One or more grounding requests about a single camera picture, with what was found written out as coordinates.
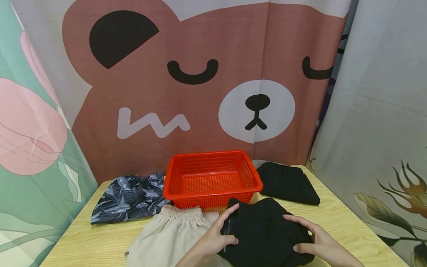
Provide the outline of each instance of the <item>hand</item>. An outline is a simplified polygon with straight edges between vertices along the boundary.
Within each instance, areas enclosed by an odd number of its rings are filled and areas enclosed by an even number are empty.
[[[320,257],[332,267],[363,267],[363,264],[333,239],[320,225],[304,218],[283,215],[285,220],[299,223],[313,234],[313,244],[297,244],[293,247],[295,252],[313,254]]]
[[[176,267],[203,266],[204,262],[209,260],[209,256],[217,254],[225,246],[237,245],[239,241],[234,235],[222,235],[220,231],[224,226],[225,220],[238,208],[239,204],[236,204],[226,209],[207,232],[184,255]]]

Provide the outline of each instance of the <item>person's right hand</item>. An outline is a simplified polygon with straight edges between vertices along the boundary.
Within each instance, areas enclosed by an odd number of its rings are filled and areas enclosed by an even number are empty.
[[[293,247],[295,252],[318,256],[332,267],[363,267],[356,257],[335,241],[320,225],[293,215],[283,215],[283,218],[307,227],[313,234],[314,243],[297,244]]]

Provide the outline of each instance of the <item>table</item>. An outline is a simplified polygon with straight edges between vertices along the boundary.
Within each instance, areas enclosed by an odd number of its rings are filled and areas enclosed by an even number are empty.
[[[366,267],[408,266],[306,167],[296,167],[307,175],[321,203],[319,206],[310,206],[276,199],[286,210],[321,225]],[[92,211],[110,183],[106,181],[100,185],[41,264],[42,267],[125,266],[124,252],[151,217],[124,223],[91,225]],[[256,193],[251,202],[263,198]],[[306,266],[329,265],[316,257]]]

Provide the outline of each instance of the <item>bear nose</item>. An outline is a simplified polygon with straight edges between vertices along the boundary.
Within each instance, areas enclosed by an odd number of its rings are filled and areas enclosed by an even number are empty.
[[[270,98],[264,94],[254,94],[246,99],[245,104],[252,111],[260,111],[270,105]]]

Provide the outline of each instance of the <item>red plastic basket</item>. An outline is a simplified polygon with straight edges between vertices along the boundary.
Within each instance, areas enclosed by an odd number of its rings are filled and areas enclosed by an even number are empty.
[[[177,208],[223,207],[230,198],[249,203],[263,189],[244,151],[175,155],[170,160],[163,195]]]

